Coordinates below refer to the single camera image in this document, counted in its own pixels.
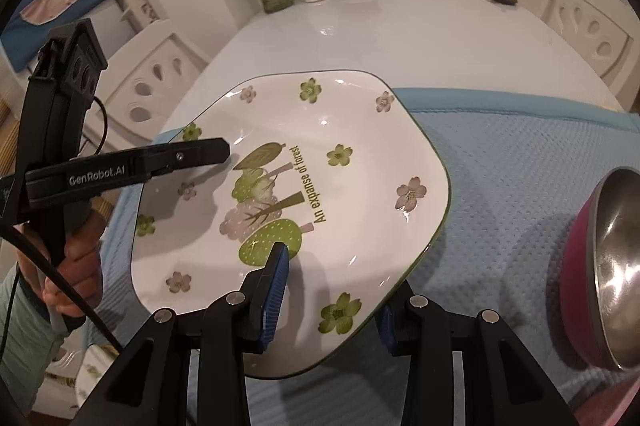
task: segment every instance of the sleeve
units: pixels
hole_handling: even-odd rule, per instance
[[[0,330],[4,330],[16,269],[14,265],[0,285]],[[18,284],[0,376],[24,414],[31,410],[45,370],[64,340],[65,335],[53,332]]]

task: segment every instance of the white floral plate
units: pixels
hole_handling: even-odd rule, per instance
[[[446,169],[389,87],[359,71],[264,76],[216,101],[174,141],[224,137],[224,165],[149,181],[131,274],[149,310],[206,308],[289,247],[274,341],[245,371],[288,377],[363,326],[434,241]]]

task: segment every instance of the black wire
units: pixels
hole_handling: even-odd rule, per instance
[[[41,252],[30,243],[30,241],[20,232],[14,229],[13,226],[7,224],[3,219],[0,219],[0,236],[9,243],[17,247],[25,256],[33,262],[33,264],[41,270],[47,278],[49,278],[54,284],[58,286],[60,291],[66,294],[78,308],[94,323],[96,328],[100,330],[105,339],[113,345],[113,348],[120,354],[122,353],[122,345],[111,333],[107,325],[100,319],[100,316],[95,313],[84,298],[79,295],[76,290],[71,287],[68,281],[63,278],[58,270],[51,265]]]
[[[6,316],[4,317],[4,331],[2,332],[2,343],[0,343],[0,363],[4,356],[4,348],[6,347],[6,339],[9,337],[9,320],[11,319],[11,309],[14,307],[15,290],[18,288],[18,280],[20,272],[18,267],[15,268],[14,284],[11,287],[11,296],[9,297],[9,305],[6,308]]]
[[[104,142],[107,140],[107,130],[109,129],[109,123],[107,121],[107,109],[104,108],[104,103],[100,101],[98,96],[94,96],[94,101],[100,106],[100,112],[102,112],[102,120],[104,121],[104,128],[102,130],[102,139],[100,145],[95,149],[94,155],[98,155],[104,146]]]

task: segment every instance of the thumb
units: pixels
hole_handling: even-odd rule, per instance
[[[36,249],[41,252],[41,254],[47,259],[50,260],[49,251],[47,251],[47,247],[44,245],[44,242],[40,238],[40,236],[33,231],[28,225],[23,225],[22,234],[30,241],[31,244],[36,246]],[[29,283],[33,292],[38,295],[40,299],[42,299],[42,287],[40,287],[40,280],[38,279],[38,269],[33,262],[25,256],[25,254],[21,251],[17,250],[18,256],[18,266],[20,267],[20,271],[24,276],[24,279]]]

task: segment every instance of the white table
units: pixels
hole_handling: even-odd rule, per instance
[[[204,70],[164,130],[245,80],[358,69],[391,87],[555,96],[621,111],[589,65],[520,7],[490,0],[326,0],[258,15]]]

